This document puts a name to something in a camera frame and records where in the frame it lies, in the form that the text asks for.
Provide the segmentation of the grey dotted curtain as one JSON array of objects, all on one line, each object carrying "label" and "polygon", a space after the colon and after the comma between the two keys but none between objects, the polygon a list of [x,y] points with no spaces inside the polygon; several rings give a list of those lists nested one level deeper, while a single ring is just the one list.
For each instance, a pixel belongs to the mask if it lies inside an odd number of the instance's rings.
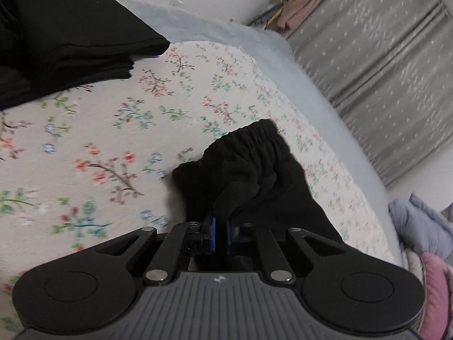
[{"label": "grey dotted curtain", "polygon": [[287,41],[386,187],[452,141],[452,0],[319,0]]}]

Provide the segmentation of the grey blue clothes pile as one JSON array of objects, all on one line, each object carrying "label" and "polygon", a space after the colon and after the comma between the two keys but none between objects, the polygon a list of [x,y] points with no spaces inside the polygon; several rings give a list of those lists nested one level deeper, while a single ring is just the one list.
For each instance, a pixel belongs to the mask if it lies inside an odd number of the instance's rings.
[{"label": "grey blue clothes pile", "polygon": [[398,237],[409,249],[444,260],[452,254],[452,222],[415,194],[407,200],[393,199],[388,213]]}]

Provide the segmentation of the black pants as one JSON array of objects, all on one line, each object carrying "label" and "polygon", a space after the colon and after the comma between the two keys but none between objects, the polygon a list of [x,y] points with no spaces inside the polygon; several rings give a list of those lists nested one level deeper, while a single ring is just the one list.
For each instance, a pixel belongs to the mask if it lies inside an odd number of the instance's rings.
[{"label": "black pants", "polygon": [[[184,42],[199,41],[169,41],[115,0],[1,0],[1,113],[73,88],[127,80],[139,61]],[[161,233],[214,219],[215,230],[252,223],[341,236],[269,118],[223,135],[201,157],[179,164],[170,172],[170,191],[182,205],[181,219],[166,230],[136,231]],[[82,256],[118,237],[68,255]]]}]

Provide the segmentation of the pink folded cloth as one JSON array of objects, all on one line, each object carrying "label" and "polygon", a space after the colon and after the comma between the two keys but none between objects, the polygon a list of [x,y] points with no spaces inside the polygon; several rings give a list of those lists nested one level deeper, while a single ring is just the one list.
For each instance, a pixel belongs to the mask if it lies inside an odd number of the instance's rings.
[{"label": "pink folded cloth", "polygon": [[419,329],[421,339],[447,339],[452,327],[452,267],[430,253],[421,254],[425,307]]}]

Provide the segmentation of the floral white bed cover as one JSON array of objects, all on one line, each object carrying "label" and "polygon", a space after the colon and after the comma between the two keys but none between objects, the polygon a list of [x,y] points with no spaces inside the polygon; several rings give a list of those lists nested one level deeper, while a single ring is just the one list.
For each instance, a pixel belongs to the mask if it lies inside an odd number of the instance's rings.
[{"label": "floral white bed cover", "polygon": [[142,226],[182,217],[170,172],[216,139],[261,118],[279,128],[313,197],[350,245],[401,256],[352,170],[307,110],[242,50],[172,44],[131,78],[62,91],[1,113],[1,337],[22,325],[12,289],[28,269]]}]

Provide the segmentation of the light blue bed sheet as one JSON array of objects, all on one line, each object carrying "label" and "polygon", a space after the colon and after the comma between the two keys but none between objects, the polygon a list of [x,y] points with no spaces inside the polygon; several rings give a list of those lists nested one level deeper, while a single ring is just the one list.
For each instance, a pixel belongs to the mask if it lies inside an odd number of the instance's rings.
[{"label": "light blue bed sheet", "polygon": [[211,41],[241,48],[306,116],[333,149],[376,213],[396,264],[402,264],[398,236],[388,215],[388,194],[366,155],[327,99],[295,62],[287,41],[275,31],[258,31],[236,22],[202,18],[182,8],[153,2],[121,4],[169,41]]}]

